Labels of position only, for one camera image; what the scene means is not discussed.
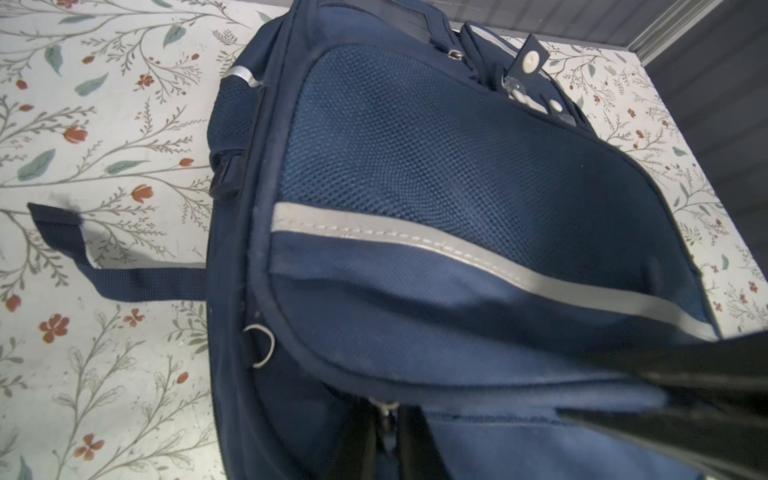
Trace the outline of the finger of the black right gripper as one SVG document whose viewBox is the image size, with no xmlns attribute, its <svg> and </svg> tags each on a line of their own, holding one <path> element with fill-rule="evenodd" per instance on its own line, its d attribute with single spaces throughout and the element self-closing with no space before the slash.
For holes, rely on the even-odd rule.
<svg viewBox="0 0 768 480">
<path fill-rule="evenodd" d="M 560 409 L 558 416 L 717 479 L 767 477 L 765 403 L 713 403 L 644 412 Z"/>
<path fill-rule="evenodd" d="M 767 334 L 716 342 L 585 355 L 593 365 L 659 385 L 722 390 L 767 388 Z"/>
</svg>

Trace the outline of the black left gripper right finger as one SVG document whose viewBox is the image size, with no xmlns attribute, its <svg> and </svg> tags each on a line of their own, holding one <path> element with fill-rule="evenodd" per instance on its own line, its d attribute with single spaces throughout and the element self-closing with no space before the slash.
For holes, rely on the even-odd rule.
<svg viewBox="0 0 768 480">
<path fill-rule="evenodd" d="M 450 475 L 421 409 L 398 409 L 397 458 L 403 480 L 448 480 Z"/>
</svg>

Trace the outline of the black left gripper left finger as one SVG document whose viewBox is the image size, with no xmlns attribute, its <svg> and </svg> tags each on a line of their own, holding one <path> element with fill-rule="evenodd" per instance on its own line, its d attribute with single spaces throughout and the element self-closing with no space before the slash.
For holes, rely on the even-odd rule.
<svg viewBox="0 0 768 480">
<path fill-rule="evenodd" d="M 377 410 L 367 402 L 357 404 L 343 428 L 326 478 L 373 480 L 377 462 Z"/>
</svg>

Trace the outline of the navy blue student backpack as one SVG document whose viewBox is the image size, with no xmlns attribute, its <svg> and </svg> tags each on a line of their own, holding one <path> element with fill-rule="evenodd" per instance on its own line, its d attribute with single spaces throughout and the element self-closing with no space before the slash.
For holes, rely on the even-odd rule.
<svg viewBox="0 0 768 480">
<path fill-rule="evenodd" d="M 203 301 L 231 479 L 327 479 L 352 409 L 398 409 L 449 479 L 699 479 L 567 422 L 688 397 L 585 355 L 719 338 L 664 195 L 521 48 L 422 1 L 297 1 L 223 76 L 203 268 L 96 269 L 79 214 L 31 205 L 104 297 Z"/>
</svg>

